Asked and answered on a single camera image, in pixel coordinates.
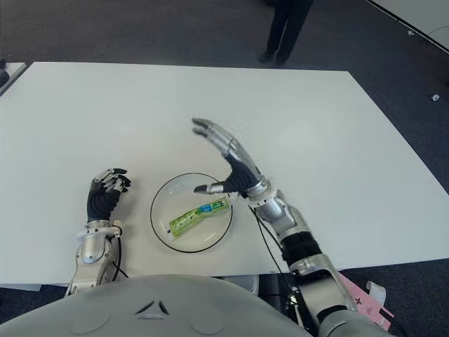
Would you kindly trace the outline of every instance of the robotic arm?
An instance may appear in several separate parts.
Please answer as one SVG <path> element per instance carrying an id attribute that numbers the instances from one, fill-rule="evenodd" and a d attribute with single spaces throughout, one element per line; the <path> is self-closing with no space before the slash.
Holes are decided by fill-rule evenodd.
<path id="1" fill-rule="evenodd" d="M 81 245 L 76 252 L 76 272 L 66 296 L 115 281 L 121 261 L 121 228 L 109 218 L 120 194 L 127 192 L 131 181 L 126 170 L 110 168 L 98 174 L 91 183 L 87 200 L 87 225 L 78 235 Z M 111 239 L 115 237 L 117 245 Z"/>
<path id="2" fill-rule="evenodd" d="M 295 295 L 302 323 L 314 336 L 390 336 L 357 313 L 329 257 L 323 254 L 301 213 L 291 206 L 254 164 L 240 143 L 206 119 L 192 119 L 193 131 L 208 139 L 232 168 L 221 183 L 195 188 L 200 193 L 238 192 L 255 214 L 277 234 L 283 258 L 295 275 Z"/>

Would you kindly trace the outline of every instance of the person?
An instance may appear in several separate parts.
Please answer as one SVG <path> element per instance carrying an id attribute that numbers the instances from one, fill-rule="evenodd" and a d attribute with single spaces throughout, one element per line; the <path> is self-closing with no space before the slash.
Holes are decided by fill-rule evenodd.
<path id="1" fill-rule="evenodd" d="M 270 62 L 277 52 L 276 67 L 285 65 L 313 2 L 314 0 L 277 1 L 267 49 L 259 57 L 261 63 Z"/>

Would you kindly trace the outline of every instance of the black shoe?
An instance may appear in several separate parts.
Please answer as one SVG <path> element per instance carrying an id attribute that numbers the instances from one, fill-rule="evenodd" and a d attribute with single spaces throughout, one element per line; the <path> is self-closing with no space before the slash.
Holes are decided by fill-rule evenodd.
<path id="1" fill-rule="evenodd" d="M 274 54 L 265 52 L 261 56 L 259 56 L 257 59 L 259 60 L 260 63 L 267 63 L 267 62 L 273 60 L 273 56 L 274 56 Z"/>
<path id="2" fill-rule="evenodd" d="M 278 61 L 278 60 L 276 60 L 274 68 L 276 68 L 276 69 L 283 69 L 285 67 L 286 67 L 286 62 L 285 61 Z"/>
<path id="3" fill-rule="evenodd" d="M 9 75 L 3 69 L 0 69 L 0 86 L 3 86 L 9 80 Z"/>

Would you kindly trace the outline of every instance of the green snack bag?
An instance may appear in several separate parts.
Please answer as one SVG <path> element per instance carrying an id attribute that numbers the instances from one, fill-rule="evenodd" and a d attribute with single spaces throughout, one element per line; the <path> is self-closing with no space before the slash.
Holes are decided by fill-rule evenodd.
<path id="1" fill-rule="evenodd" d="M 209 204 L 200 206 L 197 209 L 188 211 L 186 214 L 170 221 L 170 228 L 167 228 L 168 238 L 170 240 L 177 239 L 190 228 L 200 223 L 203 219 L 226 211 L 229 207 L 229 200 L 226 197 L 223 197 Z"/>

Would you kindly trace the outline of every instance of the white plate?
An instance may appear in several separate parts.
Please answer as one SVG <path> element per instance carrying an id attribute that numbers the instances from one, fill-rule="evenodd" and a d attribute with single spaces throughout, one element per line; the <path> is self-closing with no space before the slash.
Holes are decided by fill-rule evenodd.
<path id="1" fill-rule="evenodd" d="M 193 192 L 198 185 L 216 182 L 216 179 L 206 174 L 186 173 L 169 180 L 156 193 L 150 218 L 156 236 L 165 245 L 176 251 L 196 253 L 210 248 L 224 237 L 231 224 L 232 209 L 204 219 L 173 241 L 166 232 L 171 220 L 222 197 L 222 194 L 209 195 Z"/>

